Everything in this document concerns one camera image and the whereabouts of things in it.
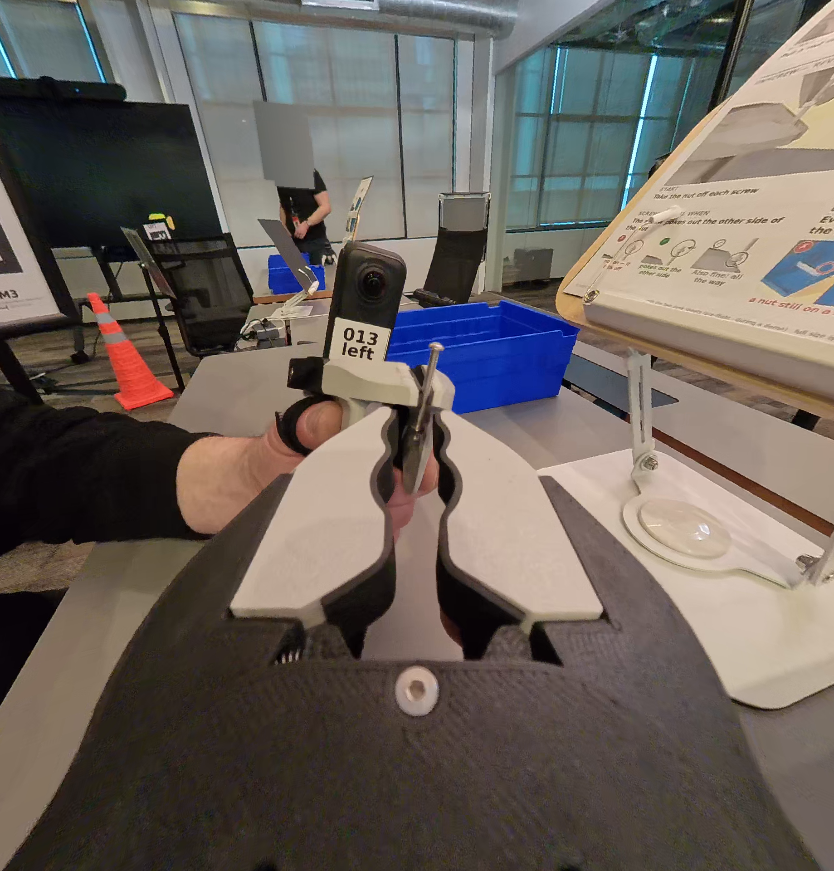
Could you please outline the orange traffic cone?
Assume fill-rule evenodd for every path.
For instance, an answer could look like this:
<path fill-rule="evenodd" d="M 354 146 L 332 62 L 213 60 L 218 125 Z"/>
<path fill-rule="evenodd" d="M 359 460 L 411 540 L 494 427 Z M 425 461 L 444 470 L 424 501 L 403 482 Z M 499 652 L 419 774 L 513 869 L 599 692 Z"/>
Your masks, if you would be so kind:
<path fill-rule="evenodd" d="M 126 411 L 145 408 L 174 397 L 173 391 L 152 373 L 99 294 L 89 293 L 91 307 L 105 342 L 108 359 L 116 376 L 115 399 Z"/>

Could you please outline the person's left hand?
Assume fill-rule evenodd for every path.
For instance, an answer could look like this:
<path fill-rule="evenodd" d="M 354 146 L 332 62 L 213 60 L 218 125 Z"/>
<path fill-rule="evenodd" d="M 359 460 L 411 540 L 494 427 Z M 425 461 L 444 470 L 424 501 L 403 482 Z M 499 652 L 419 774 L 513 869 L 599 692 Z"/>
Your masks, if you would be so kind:
<path fill-rule="evenodd" d="M 316 449 L 341 430 L 343 411 L 335 401 L 322 401 L 302 412 L 297 436 Z M 209 436 L 191 445 L 176 471 L 176 497 L 186 525 L 205 536 L 221 531 L 276 477 L 292 473 L 306 457 L 290 450 L 277 425 L 259 437 Z M 396 486 L 388 501 L 394 540 L 411 521 L 418 500 L 438 485 L 439 465 L 431 455 L 422 484 L 405 492 L 402 473 L 394 470 Z"/>

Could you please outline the large black display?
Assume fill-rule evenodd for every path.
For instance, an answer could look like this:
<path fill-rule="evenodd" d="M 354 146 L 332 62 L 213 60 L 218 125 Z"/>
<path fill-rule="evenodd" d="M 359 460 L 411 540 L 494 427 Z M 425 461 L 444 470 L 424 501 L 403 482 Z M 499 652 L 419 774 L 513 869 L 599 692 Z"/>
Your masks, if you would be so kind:
<path fill-rule="evenodd" d="M 177 238 L 220 234 L 193 115 L 119 84 L 0 78 L 0 142 L 51 248 L 124 248 L 151 214 Z"/>

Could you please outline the grey desk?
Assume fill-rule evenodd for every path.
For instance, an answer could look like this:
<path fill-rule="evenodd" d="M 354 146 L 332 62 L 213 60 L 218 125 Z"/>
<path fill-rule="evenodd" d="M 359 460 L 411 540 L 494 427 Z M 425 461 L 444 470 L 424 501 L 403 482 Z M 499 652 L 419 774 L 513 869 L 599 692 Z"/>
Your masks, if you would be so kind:
<path fill-rule="evenodd" d="M 289 359 L 307 346 L 201 363 L 170 421 L 186 430 L 255 435 L 292 392 Z M 562 389 L 554 398 L 466 417 L 535 469 L 628 446 L 624 423 Z M 443 509 L 421 500 L 397 546 L 397 591 L 370 626 L 365 658 L 411 665 L 461 653 L 439 618 L 434 561 Z M 128 640 L 162 590 L 197 552 L 186 541 L 112 543 L 88 557 L 0 709 L 0 869 L 53 797 Z M 740 710 L 749 745 L 783 811 L 822 869 L 834 869 L 834 686 L 780 711 Z"/>

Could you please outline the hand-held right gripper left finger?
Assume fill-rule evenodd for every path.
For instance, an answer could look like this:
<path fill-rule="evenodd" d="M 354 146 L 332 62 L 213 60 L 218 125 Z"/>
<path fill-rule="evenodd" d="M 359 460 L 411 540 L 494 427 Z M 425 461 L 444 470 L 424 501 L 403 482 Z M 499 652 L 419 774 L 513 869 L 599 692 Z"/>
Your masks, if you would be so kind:
<path fill-rule="evenodd" d="M 395 411 L 379 406 L 298 465 L 229 604 L 234 617 L 330 623 L 384 568 L 397 434 Z"/>

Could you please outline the black and white poster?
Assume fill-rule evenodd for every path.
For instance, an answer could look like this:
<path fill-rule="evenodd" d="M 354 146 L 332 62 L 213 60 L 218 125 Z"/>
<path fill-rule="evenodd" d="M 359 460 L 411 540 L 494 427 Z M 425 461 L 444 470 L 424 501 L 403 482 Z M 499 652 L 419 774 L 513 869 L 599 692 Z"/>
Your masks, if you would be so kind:
<path fill-rule="evenodd" d="M 80 321 L 63 274 L 0 137 L 0 339 Z"/>

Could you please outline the grey board stand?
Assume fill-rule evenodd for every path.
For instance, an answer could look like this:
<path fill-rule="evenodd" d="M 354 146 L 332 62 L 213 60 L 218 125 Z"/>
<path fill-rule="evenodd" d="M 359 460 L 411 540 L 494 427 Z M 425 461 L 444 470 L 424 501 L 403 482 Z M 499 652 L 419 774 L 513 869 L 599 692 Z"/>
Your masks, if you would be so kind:
<path fill-rule="evenodd" d="M 258 223 L 272 241 L 277 251 L 276 254 L 284 258 L 302 288 L 295 294 L 285 295 L 271 295 L 269 291 L 270 299 L 283 303 L 275 312 L 275 316 L 279 319 L 288 320 L 309 313 L 314 298 L 322 298 L 327 294 L 325 291 L 318 291 L 318 282 L 314 274 L 308 264 L 302 259 L 302 253 L 298 250 L 284 224 L 280 220 L 274 219 L 258 219 Z"/>

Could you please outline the blue plastic bin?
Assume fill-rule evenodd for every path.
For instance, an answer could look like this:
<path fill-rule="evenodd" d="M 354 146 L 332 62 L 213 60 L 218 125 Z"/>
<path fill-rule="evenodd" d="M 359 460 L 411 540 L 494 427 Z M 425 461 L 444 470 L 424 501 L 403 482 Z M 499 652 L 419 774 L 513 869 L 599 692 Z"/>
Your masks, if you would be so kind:
<path fill-rule="evenodd" d="M 438 369 L 454 384 L 457 414 L 556 397 L 579 329 L 516 302 L 400 311 L 387 359 L 410 367 L 429 359 L 429 344 L 444 351 Z"/>
<path fill-rule="evenodd" d="M 302 253 L 301 256 L 318 282 L 318 291 L 327 290 L 324 267 L 319 264 L 312 265 L 308 253 Z M 279 254 L 272 254 L 268 257 L 268 288 L 271 295 L 295 294 L 302 289 L 284 258 Z"/>

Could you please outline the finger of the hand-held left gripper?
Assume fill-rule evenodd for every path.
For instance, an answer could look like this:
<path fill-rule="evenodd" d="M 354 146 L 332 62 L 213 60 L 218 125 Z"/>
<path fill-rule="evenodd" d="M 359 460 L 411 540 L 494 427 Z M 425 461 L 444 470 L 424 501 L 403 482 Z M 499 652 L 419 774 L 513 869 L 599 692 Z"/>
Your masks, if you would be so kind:
<path fill-rule="evenodd" d="M 402 362 L 331 359 L 324 364 L 321 388 L 339 399 L 416 407 L 420 386 Z"/>
<path fill-rule="evenodd" d="M 450 410 L 453 408 L 455 386 L 451 379 L 441 371 L 434 371 L 428 377 L 427 371 L 417 371 L 419 401 L 427 408 Z"/>

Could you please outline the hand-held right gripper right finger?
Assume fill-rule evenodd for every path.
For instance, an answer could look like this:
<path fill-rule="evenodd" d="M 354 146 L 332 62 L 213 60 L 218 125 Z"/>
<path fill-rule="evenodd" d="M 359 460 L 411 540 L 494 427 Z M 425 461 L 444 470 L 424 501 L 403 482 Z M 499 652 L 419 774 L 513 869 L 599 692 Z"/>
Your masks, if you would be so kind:
<path fill-rule="evenodd" d="M 437 588 L 460 630 L 594 621 L 603 606 L 537 471 L 452 411 L 436 417 Z"/>

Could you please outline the person's left forearm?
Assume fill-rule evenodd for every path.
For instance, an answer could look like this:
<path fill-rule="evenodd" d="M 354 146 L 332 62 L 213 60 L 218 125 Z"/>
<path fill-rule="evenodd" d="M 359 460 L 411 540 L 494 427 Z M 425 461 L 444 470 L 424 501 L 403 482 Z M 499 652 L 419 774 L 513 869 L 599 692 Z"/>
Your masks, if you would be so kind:
<path fill-rule="evenodd" d="M 24 543 L 201 540 L 176 472 L 204 434 L 90 408 L 34 406 L 0 386 L 0 557 Z"/>

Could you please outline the metal screw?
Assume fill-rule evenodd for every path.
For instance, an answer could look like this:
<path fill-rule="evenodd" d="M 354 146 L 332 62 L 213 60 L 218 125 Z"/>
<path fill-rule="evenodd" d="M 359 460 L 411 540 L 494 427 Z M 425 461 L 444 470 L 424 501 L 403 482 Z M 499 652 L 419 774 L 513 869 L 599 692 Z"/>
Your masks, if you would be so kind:
<path fill-rule="evenodd" d="M 409 417 L 411 439 L 414 441 L 419 441 L 424 434 L 433 393 L 433 377 L 437 369 L 439 357 L 444 351 L 444 345 L 439 342 L 432 342 L 429 344 L 429 351 L 429 361 L 423 367 L 422 381 L 419 384 L 418 402 Z"/>

